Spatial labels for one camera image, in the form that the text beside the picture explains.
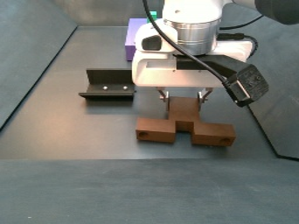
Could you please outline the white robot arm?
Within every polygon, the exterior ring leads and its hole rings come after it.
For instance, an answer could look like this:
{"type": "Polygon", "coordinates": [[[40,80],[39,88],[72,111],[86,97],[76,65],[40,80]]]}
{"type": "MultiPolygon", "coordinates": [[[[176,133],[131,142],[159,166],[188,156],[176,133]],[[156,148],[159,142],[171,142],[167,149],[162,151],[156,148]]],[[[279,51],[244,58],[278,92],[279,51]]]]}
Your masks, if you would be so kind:
{"type": "Polygon", "coordinates": [[[240,106],[267,92],[247,63],[258,45],[220,31],[223,7],[238,4],[285,25],[299,24],[299,0],[164,0],[163,17],[135,35],[132,81],[142,87],[224,87],[240,106]]]}

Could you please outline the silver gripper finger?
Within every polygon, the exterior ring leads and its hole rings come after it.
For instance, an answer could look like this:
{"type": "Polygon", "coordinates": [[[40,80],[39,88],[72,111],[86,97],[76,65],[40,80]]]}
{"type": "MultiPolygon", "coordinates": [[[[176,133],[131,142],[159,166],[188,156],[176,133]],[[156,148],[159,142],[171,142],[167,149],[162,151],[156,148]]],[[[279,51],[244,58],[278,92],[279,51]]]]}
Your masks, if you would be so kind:
{"type": "Polygon", "coordinates": [[[199,107],[202,107],[203,103],[208,100],[208,96],[212,93],[212,90],[212,87],[206,87],[202,91],[198,92],[199,107]]]}
{"type": "Polygon", "coordinates": [[[164,87],[158,87],[156,90],[159,92],[160,100],[164,103],[166,109],[170,109],[170,93],[168,93],[168,91],[166,90],[164,87]]]}

